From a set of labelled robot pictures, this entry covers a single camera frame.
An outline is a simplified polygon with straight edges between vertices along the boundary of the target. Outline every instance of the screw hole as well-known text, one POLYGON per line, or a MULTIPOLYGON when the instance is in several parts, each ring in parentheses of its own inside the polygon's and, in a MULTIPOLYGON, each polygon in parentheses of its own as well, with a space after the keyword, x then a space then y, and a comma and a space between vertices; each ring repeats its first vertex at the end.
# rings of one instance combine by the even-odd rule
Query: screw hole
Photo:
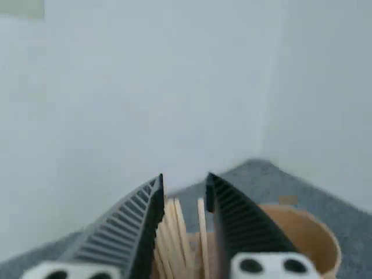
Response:
POLYGON ((67 272, 64 270, 57 270, 49 274, 45 279, 66 279, 67 272))
POLYGON ((289 259, 284 262, 284 268, 294 273, 305 273, 307 272, 306 266, 298 260, 289 259))
POLYGON ((240 269, 249 273, 260 273, 263 268, 259 262, 253 259, 244 259, 240 262, 240 269))
POLYGON ((108 273, 97 273, 94 274, 90 279, 111 279, 111 275, 108 273))

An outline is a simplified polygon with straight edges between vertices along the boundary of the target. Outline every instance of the floor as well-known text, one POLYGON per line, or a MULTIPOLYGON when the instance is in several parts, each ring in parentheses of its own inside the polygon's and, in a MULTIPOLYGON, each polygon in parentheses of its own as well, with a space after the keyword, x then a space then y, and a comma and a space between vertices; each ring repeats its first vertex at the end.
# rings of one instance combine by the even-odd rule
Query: floor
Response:
MULTIPOLYGON (((338 238, 342 264, 338 279, 372 278, 372 216, 293 177, 270 162, 250 160, 221 174, 257 203, 277 203, 280 195, 297 195, 298 207, 313 213, 326 223, 338 238)), ((189 232, 198 230, 196 199, 204 196, 203 183, 173 193, 181 201, 189 232)), ((213 229, 212 217, 206 216, 208 229, 213 229)), ((0 264, 0 278, 18 279, 23 270, 43 260, 55 260, 79 235, 72 233, 64 239, 30 251, 0 264)))

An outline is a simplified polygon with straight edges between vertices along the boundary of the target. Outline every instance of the wooden stick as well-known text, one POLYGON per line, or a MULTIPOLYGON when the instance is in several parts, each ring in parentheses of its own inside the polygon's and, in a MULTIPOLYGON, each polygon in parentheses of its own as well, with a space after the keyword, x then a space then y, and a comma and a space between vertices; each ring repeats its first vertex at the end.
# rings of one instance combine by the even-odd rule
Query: wooden stick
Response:
POLYGON ((167 224, 165 222, 162 222, 159 226, 159 229, 162 232, 161 234, 164 236, 164 243, 167 250, 167 258, 170 263, 170 268, 172 270, 173 277, 177 276, 177 279, 178 278, 187 279, 185 277, 186 274, 180 272, 182 270, 181 264, 177 260, 176 251, 173 245, 173 241, 171 240, 167 224))
POLYGON ((204 279, 209 278, 209 259, 208 259, 208 240, 207 240, 207 230, 205 224, 205 212, 204 212, 204 200, 198 199, 198 213, 199 213, 199 226, 200 235, 202 240, 202 257, 204 265, 204 279))
POLYGON ((165 220, 167 224, 167 233, 170 238, 170 245, 172 250, 172 255, 176 262, 177 262, 177 275, 180 277, 183 277, 185 279, 188 279, 187 276, 187 269, 184 262, 184 257, 182 254, 181 244, 180 244, 180 238, 178 237, 178 229, 175 221, 175 208, 174 203, 172 199, 168 200, 168 203, 165 208, 165 220))
POLYGON ((186 263, 186 266, 189 270, 193 270, 194 269, 194 261, 192 260, 192 257, 191 257, 190 242, 189 242, 188 237, 187 237, 185 220, 184 220, 184 216, 182 214, 181 204, 180 204, 180 201, 178 199, 176 199, 174 201, 174 206, 176 208, 175 213, 176 213, 176 219, 177 219, 177 225, 178 225, 177 227, 178 227, 178 232, 179 232, 180 239, 181 239, 182 250, 184 252, 185 263, 186 263))
POLYGON ((165 276, 163 263, 162 263, 162 260, 160 259, 160 254, 159 254, 158 249, 155 249, 155 251, 153 252, 153 257, 155 259, 156 269, 158 270, 158 273, 159 273, 159 279, 167 279, 167 277, 165 276))
POLYGON ((170 263, 168 261, 168 251, 164 241, 163 230, 160 229, 163 225, 163 222, 161 222, 158 226, 158 231, 156 234, 156 249, 159 251, 160 260, 163 263, 166 278, 173 279, 172 269, 170 268, 170 263))

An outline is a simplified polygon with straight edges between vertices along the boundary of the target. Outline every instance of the white background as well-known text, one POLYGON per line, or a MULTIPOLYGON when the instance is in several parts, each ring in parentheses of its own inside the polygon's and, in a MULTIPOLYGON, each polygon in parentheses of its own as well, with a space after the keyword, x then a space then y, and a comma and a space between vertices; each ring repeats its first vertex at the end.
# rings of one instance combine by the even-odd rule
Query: white background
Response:
POLYGON ((372 2, 290 3, 261 154, 372 212, 372 2))
POLYGON ((270 1, 47 1, 0 19, 0 259, 257 155, 283 8, 270 1))
POLYGON ((0 19, 0 260, 261 156, 372 211, 369 1, 47 1, 0 19))

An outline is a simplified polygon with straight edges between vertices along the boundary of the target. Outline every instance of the paper cup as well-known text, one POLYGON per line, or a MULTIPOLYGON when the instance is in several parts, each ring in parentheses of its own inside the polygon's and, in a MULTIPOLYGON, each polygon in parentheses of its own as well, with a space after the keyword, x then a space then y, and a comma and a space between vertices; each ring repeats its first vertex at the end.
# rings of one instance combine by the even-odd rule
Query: paper cup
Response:
POLYGON ((323 279, 336 278, 341 249, 331 230, 312 214, 288 205, 260 205, 284 234, 315 265, 323 279))

